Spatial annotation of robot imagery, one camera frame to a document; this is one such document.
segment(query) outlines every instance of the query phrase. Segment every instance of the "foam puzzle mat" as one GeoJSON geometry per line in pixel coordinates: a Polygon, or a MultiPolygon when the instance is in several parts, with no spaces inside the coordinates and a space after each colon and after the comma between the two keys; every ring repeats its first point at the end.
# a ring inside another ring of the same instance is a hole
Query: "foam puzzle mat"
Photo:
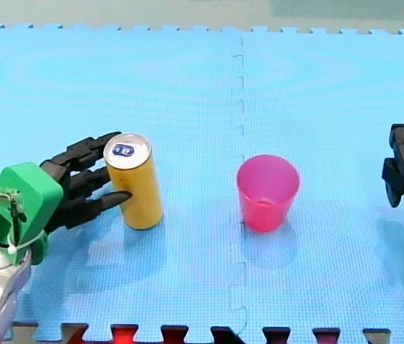
{"type": "MultiPolygon", "coordinates": [[[[88,136],[141,133],[154,148],[165,208],[144,232],[112,209],[50,237],[19,297],[35,340],[87,324],[107,341],[163,325],[186,343],[231,328],[265,343],[366,343],[388,329],[404,343],[404,199],[391,209],[380,177],[388,134],[404,123],[404,30],[356,34],[294,28],[120,30],[0,25],[0,171],[39,163],[88,136]],[[256,235],[240,221],[235,172],[246,158],[291,161],[302,186],[286,224],[256,235]]],[[[99,194],[108,192],[109,186],[99,194]]]]}

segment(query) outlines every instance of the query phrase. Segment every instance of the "pink plastic cup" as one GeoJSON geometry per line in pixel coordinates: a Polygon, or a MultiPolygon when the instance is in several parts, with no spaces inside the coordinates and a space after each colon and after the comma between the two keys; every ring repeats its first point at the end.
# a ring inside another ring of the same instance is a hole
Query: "pink plastic cup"
{"type": "Polygon", "coordinates": [[[237,172],[244,223],[254,231],[280,227],[299,190],[299,174],[278,156],[254,156],[237,172]]]}

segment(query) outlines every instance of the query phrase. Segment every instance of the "yellow can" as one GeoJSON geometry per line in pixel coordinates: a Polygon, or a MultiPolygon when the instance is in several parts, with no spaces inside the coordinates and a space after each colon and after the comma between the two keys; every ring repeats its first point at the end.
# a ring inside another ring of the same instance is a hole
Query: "yellow can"
{"type": "Polygon", "coordinates": [[[149,229],[163,218],[151,144],[138,134],[119,134],[103,151],[108,174],[116,191],[132,197],[121,204],[125,223],[134,229],[149,229]]]}

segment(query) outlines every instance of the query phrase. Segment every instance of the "can lid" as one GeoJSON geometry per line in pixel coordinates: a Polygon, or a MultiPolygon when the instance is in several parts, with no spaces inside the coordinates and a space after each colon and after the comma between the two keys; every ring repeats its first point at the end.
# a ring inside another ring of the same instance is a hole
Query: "can lid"
{"type": "Polygon", "coordinates": [[[119,134],[108,141],[103,158],[114,168],[129,170],[143,165],[151,154],[151,145],[138,134],[119,134]]]}

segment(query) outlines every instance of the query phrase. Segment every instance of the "gray floor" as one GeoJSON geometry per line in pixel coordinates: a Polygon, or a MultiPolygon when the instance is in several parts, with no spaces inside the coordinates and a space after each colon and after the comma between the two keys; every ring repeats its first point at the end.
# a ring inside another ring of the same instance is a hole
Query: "gray floor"
{"type": "MultiPolygon", "coordinates": [[[[361,33],[368,29],[396,33],[404,29],[404,0],[0,0],[0,24],[17,23],[117,24],[124,29],[142,24],[152,29],[205,25],[212,30],[266,25],[271,31],[292,26],[302,32],[325,27],[329,32],[354,28],[361,33]]],[[[65,329],[66,338],[74,330],[65,329]]],[[[33,344],[33,332],[32,327],[19,327],[14,342],[6,344],[33,344]]],[[[371,342],[386,340],[381,335],[371,342]]]]}

